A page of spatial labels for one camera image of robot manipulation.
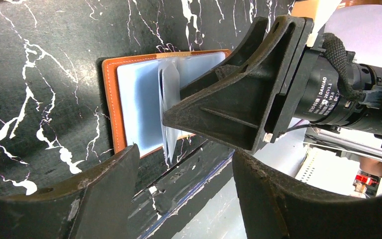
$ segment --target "black marble table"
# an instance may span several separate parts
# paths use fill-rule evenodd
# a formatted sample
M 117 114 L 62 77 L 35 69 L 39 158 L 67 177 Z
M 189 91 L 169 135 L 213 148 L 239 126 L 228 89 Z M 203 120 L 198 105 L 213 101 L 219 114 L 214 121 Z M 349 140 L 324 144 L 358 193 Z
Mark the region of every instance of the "black marble table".
M 100 62 L 231 49 L 292 0 L 0 0 L 0 196 L 113 155 Z

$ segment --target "notebook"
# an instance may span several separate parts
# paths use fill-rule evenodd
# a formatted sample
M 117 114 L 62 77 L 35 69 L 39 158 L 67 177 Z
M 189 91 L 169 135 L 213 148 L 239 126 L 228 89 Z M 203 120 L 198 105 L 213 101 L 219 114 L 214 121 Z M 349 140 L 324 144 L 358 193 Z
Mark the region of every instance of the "notebook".
M 229 54 L 229 50 L 214 50 L 104 60 L 103 79 L 115 153 L 136 143 L 140 157 L 163 147 L 165 160 L 171 161 L 176 141 L 190 134 L 163 126 L 163 112 L 180 101 L 180 88 Z

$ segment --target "cylindrical black motor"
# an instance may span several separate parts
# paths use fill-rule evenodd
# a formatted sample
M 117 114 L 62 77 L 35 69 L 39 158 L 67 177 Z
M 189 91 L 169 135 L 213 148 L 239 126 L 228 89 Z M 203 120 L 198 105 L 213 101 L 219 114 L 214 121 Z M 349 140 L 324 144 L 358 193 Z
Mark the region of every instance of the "cylindrical black motor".
M 348 63 L 349 83 L 354 90 L 382 87 L 382 68 Z M 379 110 L 367 108 L 358 102 L 346 100 L 337 89 L 338 73 L 330 63 L 319 57 L 309 77 L 295 117 L 315 124 L 337 125 L 382 135 L 382 106 Z

